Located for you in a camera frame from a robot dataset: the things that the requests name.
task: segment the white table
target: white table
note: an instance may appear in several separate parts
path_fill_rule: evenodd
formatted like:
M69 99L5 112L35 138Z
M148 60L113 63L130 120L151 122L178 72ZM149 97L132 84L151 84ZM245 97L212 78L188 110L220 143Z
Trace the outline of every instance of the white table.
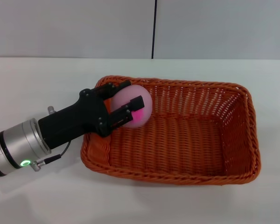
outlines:
M280 61L0 58L0 131L73 104L103 76L234 82L253 97L262 170L245 185L177 187L88 170L82 137L35 173L0 178L0 224L280 224ZM60 147L53 151L59 153Z

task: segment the woven texture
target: woven texture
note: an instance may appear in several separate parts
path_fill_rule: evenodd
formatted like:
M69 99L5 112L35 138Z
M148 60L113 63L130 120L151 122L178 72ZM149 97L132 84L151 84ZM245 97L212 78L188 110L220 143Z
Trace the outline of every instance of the woven texture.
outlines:
M109 76L144 86L153 99L150 120L111 136L84 136L81 158L93 171L171 184L243 184L260 172L255 110L237 84Z

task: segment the ball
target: ball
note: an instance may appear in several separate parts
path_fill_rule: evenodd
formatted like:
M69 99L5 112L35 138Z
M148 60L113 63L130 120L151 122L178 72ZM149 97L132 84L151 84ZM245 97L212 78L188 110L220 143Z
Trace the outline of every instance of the ball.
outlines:
M144 107L137 111L132 111L133 120L126 123L124 127L137 128L144 125L150 118L153 111L153 101L149 92L141 85L130 85L118 93L111 100L111 111L115 111L124 104L130 102L131 99L142 96Z

